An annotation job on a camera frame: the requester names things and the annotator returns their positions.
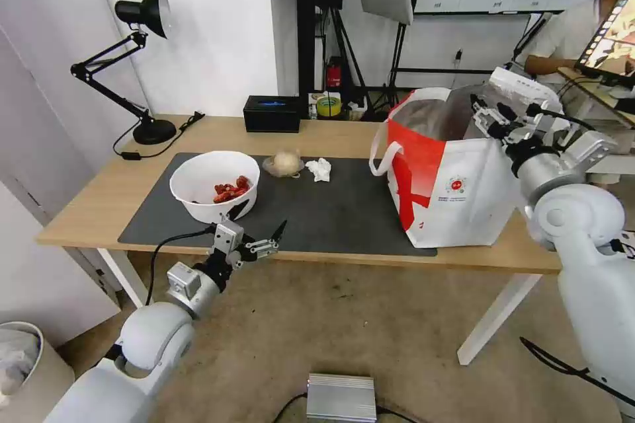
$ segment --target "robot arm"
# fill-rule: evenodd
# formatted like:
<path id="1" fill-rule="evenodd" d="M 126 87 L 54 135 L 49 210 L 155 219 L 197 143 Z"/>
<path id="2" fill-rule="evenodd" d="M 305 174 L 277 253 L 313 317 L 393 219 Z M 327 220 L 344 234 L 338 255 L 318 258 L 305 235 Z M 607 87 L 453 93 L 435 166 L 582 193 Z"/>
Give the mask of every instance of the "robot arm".
<path id="1" fill-rule="evenodd" d="M 192 343 L 194 320 L 225 290 L 232 272 L 278 251 L 285 225 L 255 241 L 232 221 L 217 224 L 204 262 L 193 268 L 178 262 L 167 272 L 172 302 L 134 311 L 104 358 L 71 386 L 46 423 L 147 421 L 154 396 Z"/>
<path id="2" fill-rule="evenodd" d="M 508 81 L 501 81 L 501 75 Z M 513 84 L 511 76 L 516 75 L 496 71 L 490 83 L 497 87 L 501 82 Z M 541 91 L 538 83 L 522 77 L 517 81 L 521 86 L 515 94 L 507 91 L 505 95 L 525 113 L 516 115 L 509 104 L 492 107 L 483 98 L 473 96 L 475 123 L 487 137 L 500 141 L 521 183 L 532 236 L 536 238 L 537 232 L 538 240 L 555 250 L 562 262 L 560 295 L 589 365 L 583 371 L 568 367 L 563 373 L 577 375 L 608 391 L 616 398 L 623 421 L 633 423 L 635 266 L 615 246 L 624 226 L 624 209 L 611 193 L 584 184 L 583 176 L 616 144 L 589 130 L 565 151 L 557 150 L 548 143 L 548 128 L 553 121 L 545 122 L 545 116 L 559 109 L 559 103 Z M 556 115 L 565 117 L 559 112 Z M 536 355 L 537 346 L 528 348 Z M 545 362 L 548 354 L 542 351 L 537 356 Z M 545 363 L 556 369 L 562 367 L 551 365 L 554 361 L 546 358 Z"/>

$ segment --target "white bowl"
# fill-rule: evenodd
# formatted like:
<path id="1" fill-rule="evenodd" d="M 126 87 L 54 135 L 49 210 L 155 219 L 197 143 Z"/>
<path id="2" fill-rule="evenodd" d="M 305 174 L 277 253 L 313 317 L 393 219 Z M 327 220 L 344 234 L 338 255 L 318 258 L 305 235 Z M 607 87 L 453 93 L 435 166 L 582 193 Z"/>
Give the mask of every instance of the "white bowl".
<path id="1" fill-rule="evenodd" d="M 215 204 L 214 185 L 235 185 L 240 175 L 249 179 L 249 190 L 233 200 Z M 260 166 L 250 156 L 235 151 L 213 151 L 181 164 L 170 178 L 170 191 L 194 219 L 203 223 L 219 223 L 227 219 L 227 213 L 238 204 L 248 201 L 236 218 L 251 210 L 256 202 L 259 179 Z"/>

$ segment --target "bag handle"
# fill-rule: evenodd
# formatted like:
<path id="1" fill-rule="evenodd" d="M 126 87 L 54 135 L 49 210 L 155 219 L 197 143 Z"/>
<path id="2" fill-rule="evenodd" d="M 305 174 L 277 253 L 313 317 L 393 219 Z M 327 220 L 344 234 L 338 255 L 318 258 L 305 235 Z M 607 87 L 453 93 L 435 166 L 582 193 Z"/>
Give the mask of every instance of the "bag handle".
<path id="1" fill-rule="evenodd" d="M 368 166 L 370 167 L 370 171 L 374 176 L 382 176 L 383 174 L 388 172 L 388 169 L 390 168 L 390 165 L 392 164 L 392 159 L 395 158 L 395 155 L 397 155 L 397 152 L 403 150 L 403 147 L 401 146 L 401 144 L 399 144 L 398 142 L 392 142 L 386 149 L 386 152 L 384 154 L 384 157 L 382 158 L 381 163 L 379 164 L 379 167 L 375 167 L 374 160 L 375 160 L 375 156 L 377 156 L 377 149 L 379 148 L 379 142 L 382 139 L 382 137 L 386 135 L 387 131 L 388 131 L 388 123 L 382 122 L 379 128 L 377 129 L 377 132 L 375 133 L 375 137 L 372 140 L 372 144 L 370 145 L 370 159 L 368 160 Z"/>

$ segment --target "trash bin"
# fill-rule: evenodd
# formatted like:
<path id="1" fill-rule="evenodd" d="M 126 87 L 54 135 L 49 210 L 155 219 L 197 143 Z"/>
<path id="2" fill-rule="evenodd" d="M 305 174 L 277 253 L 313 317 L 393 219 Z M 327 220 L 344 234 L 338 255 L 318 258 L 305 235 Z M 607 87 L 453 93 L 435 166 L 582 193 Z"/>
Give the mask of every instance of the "trash bin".
<path id="1" fill-rule="evenodd" d="M 40 352 L 35 366 L 20 389 L 11 395 L 9 405 L 0 410 L 0 423 L 41 423 L 64 393 L 73 385 L 75 374 L 33 324 L 10 322 L 0 328 L 21 330 L 35 335 Z"/>

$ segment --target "red and white bag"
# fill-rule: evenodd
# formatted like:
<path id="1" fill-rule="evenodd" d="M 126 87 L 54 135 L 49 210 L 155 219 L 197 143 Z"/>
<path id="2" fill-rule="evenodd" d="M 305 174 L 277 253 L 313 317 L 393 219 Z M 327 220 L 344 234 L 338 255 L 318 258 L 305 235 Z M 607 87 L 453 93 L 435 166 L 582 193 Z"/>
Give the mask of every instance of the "red and white bag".
<path id="1" fill-rule="evenodd" d="M 494 139 L 464 139 L 475 88 L 413 91 L 380 126 L 370 170 L 388 172 L 388 188 L 415 248 L 493 244 L 511 216 L 518 185 Z M 388 148 L 374 159 L 382 136 Z"/>

